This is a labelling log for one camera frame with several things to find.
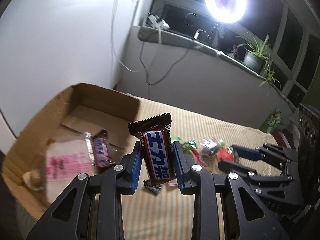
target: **silver screw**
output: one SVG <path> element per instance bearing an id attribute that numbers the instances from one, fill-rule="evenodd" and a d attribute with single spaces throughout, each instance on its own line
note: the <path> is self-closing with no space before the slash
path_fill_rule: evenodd
<path id="1" fill-rule="evenodd" d="M 123 166 L 122 165 L 116 165 L 116 166 L 113 167 L 113 169 L 115 171 L 122 171 L 123 170 Z"/>
<path id="2" fill-rule="evenodd" d="M 192 165 L 192 169 L 194 171 L 200 171 L 202 169 L 202 167 L 200 165 L 198 165 L 198 164 L 195 164 L 195 165 Z"/>
<path id="3" fill-rule="evenodd" d="M 230 172 L 230 173 L 229 173 L 229 178 L 230 178 L 230 179 L 238 179 L 239 176 L 238 176 L 238 174 L 236 174 L 236 173 L 234 173 L 234 172 Z"/>
<path id="4" fill-rule="evenodd" d="M 85 174 L 85 173 L 80 173 L 79 175 L 78 175 L 78 179 L 79 180 L 83 180 L 83 179 L 85 179 L 87 177 L 87 174 Z"/>

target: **ring light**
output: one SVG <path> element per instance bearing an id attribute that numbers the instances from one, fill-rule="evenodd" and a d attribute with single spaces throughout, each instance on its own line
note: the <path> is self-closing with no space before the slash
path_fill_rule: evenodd
<path id="1" fill-rule="evenodd" d="M 244 15 L 246 0 L 235 0 L 236 7 L 233 12 L 229 12 L 225 7 L 219 8 L 216 4 L 216 0 L 205 0 L 209 12 L 214 18 L 220 22 L 233 23 L 241 19 Z"/>

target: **plant pot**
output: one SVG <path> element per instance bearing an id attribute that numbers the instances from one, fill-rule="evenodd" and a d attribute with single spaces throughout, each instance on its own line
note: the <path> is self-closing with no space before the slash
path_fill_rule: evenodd
<path id="1" fill-rule="evenodd" d="M 247 50 L 247 52 L 246 52 L 246 54 L 244 56 L 243 63 L 246 66 L 248 66 L 249 68 L 251 68 L 253 71 L 255 71 L 258 74 L 260 74 L 261 70 L 264 67 L 264 64 L 266 63 L 266 61 L 264 59 L 256 57 L 254 54 L 252 54 L 251 51 Z"/>

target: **striped tablecloth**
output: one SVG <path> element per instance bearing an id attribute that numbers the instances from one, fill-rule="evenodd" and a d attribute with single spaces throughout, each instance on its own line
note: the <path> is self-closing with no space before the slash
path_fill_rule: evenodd
<path id="1" fill-rule="evenodd" d="M 276 144 L 271 134 L 265 134 L 253 128 L 220 121 L 144 98 L 139 99 L 141 106 L 137 120 L 169 112 L 172 116 L 171 135 L 180 136 L 184 141 L 195 139 L 197 142 L 201 142 L 204 138 L 215 137 L 225 140 L 228 145 L 237 144 L 248 148 L 262 146 L 263 143 Z M 136 140 L 135 137 L 130 139 L 127 147 L 128 153 L 132 151 Z M 280 174 L 279 170 L 261 161 L 252 162 L 242 159 L 240 162 L 255 168 L 261 175 Z M 136 193 L 133 196 L 122 196 L 125 239 L 190 239 L 194 196 L 183 196 L 177 188 L 170 189 L 167 186 L 162 188 L 158 196 L 154 196 L 144 188 L 143 180 L 146 179 L 148 179 L 147 171 L 145 165 L 142 164 Z M 221 212 L 221 208 L 219 208 L 220 225 L 222 226 Z M 17 208 L 17 220 L 23 236 L 26 237 L 34 225 L 34 220 L 28 217 L 28 213 L 21 206 Z M 221 227 L 220 239 L 224 239 Z"/>

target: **cardboard box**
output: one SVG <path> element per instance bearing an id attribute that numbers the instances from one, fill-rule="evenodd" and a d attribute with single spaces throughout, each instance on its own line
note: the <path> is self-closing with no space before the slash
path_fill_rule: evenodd
<path id="1" fill-rule="evenodd" d="M 125 148 L 131 137 L 128 123 L 136 121 L 139 105 L 132 96 L 85 83 L 56 95 L 25 127 L 3 162 L 2 176 L 12 195 L 38 220 L 49 206 L 45 190 L 28 189 L 22 175 L 45 158 L 48 139 L 105 129 L 111 144 Z"/>

